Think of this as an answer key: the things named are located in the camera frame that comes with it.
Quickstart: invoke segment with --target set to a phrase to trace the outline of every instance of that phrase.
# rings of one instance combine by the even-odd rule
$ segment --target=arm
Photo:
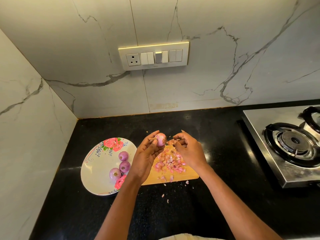
[[[95,240],[126,240],[134,211],[138,190],[150,174],[153,161],[164,146],[157,147],[157,140],[150,143],[159,131],[147,136],[137,148],[132,166],[116,196]]]
[[[174,141],[176,149],[207,185],[237,240],[282,239],[258,218],[207,164],[200,142],[184,131],[174,138],[184,138]]]

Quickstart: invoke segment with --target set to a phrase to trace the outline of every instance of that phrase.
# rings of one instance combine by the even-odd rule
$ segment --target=gas stove
[[[320,182],[320,105],[243,112],[244,122],[282,188]]]

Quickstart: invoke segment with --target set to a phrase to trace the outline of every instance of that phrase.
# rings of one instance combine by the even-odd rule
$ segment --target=pink rose print
[[[127,176],[127,175],[121,176],[121,178],[119,178],[119,179],[117,180],[117,182],[115,183],[114,187],[115,187],[117,190],[119,190],[119,189],[121,188],[122,184],[123,184],[124,181],[125,181],[126,176]]]
[[[123,142],[122,141],[117,141],[117,144],[113,147],[113,150],[115,152],[119,151],[123,147]]]
[[[103,145],[105,147],[112,148],[117,142],[118,142],[118,138],[109,138],[103,141]]]

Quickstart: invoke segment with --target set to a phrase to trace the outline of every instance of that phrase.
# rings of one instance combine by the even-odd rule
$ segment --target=plate
[[[106,139],[94,146],[81,166],[81,181],[84,187],[100,196],[117,193],[116,181],[110,179],[109,172],[112,168],[119,168],[122,162],[118,157],[120,152],[126,151],[129,154],[128,162],[132,164],[136,150],[131,141],[120,137]]]

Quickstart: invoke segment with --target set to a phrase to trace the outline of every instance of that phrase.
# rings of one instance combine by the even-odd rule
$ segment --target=hand
[[[163,148],[165,147],[158,147],[158,141],[156,139],[150,142],[150,139],[154,138],[159,132],[160,131],[157,130],[148,135],[138,146],[134,155],[128,177],[138,179],[140,185],[142,185],[142,183],[148,178],[154,159],[163,151]]]
[[[174,140],[173,143],[187,165],[195,171],[197,171],[199,167],[208,165],[200,142],[184,131],[176,134],[173,138],[183,138],[179,141]]]

